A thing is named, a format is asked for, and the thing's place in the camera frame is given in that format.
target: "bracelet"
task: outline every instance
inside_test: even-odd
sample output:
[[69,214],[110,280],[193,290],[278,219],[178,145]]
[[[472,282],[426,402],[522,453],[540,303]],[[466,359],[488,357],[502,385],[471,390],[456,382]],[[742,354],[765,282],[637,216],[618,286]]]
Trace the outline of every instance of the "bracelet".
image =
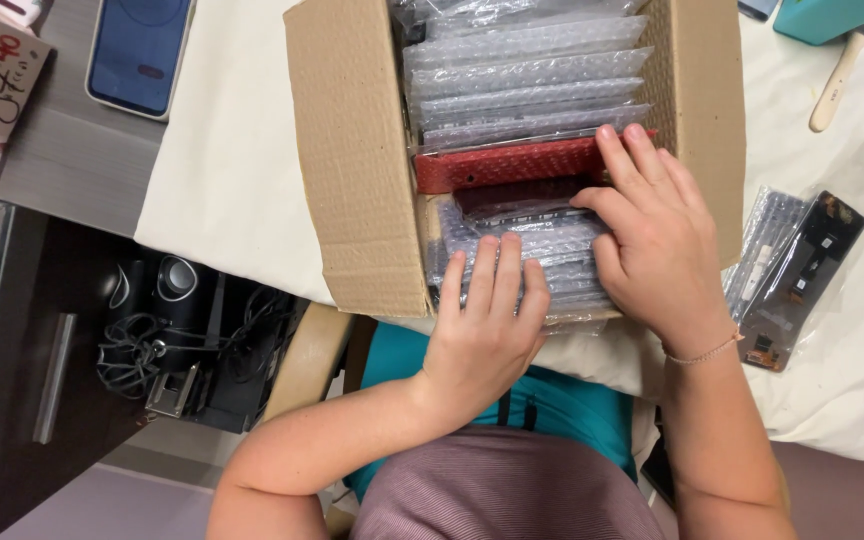
[[698,363],[702,363],[702,362],[714,359],[715,357],[719,356],[719,353],[728,349],[733,343],[738,343],[739,341],[742,341],[743,339],[745,339],[745,336],[742,335],[741,333],[739,333],[739,327],[736,326],[735,327],[735,333],[732,335],[732,337],[728,338],[728,341],[726,341],[722,345],[719,345],[715,349],[712,349],[712,350],[706,352],[705,354],[699,356],[698,358],[694,358],[691,360],[679,360],[678,358],[676,358],[675,356],[673,356],[669,352],[668,347],[666,347],[665,343],[662,343],[662,350],[665,352],[666,360],[675,362],[679,365],[690,366],[693,364],[698,364]]

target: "teal container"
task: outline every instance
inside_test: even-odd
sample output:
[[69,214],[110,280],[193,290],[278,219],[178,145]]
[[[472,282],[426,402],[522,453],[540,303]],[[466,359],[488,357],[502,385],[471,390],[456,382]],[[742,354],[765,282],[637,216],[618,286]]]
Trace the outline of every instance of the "teal container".
[[784,0],[774,29],[790,38],[821,45],[864,24],[864,0]]

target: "metal drawer handle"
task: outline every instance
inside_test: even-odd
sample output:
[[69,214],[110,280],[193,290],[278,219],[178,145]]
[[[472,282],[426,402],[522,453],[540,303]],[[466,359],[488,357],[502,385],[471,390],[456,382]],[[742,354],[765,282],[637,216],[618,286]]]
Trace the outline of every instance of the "metal drawer handle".
[[49,444],[52,440],[56,416],[59,414],[59,399],[63,394],[63,382],[66,380],[69,353],[72,349],[72,336],[75,335],[75,323],[78,318],[79,315],[73,313],[58,314],[58,328],[55,329],[55,339],[52,342],[49,371],[45,375],[45,388],[42,389],[42,400],[38,403],[38,418],[35,419],[35,431],[31,436],[33,442]]

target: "blue phone screen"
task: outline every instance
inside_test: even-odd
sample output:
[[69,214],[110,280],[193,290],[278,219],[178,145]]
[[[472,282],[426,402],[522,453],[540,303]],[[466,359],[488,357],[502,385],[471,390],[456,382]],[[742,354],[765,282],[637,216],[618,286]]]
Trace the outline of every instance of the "blue phone screen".
[[186,30],[191,0],[105,0],[92,56],[92,95],[161,117]]

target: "cardboard box flap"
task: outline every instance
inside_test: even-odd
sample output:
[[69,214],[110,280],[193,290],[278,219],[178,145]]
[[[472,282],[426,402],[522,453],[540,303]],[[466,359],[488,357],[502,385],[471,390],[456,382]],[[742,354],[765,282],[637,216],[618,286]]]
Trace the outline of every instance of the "cardboard box flap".
[[642,43],[654,45],[643,67],[646,122],[695,176],[718,228],[719,264],[742,250],[745,98],[735,2],[653,0]]
[[386,0],[305,0],[284,15],[298,158],[340,310],[426,315]]

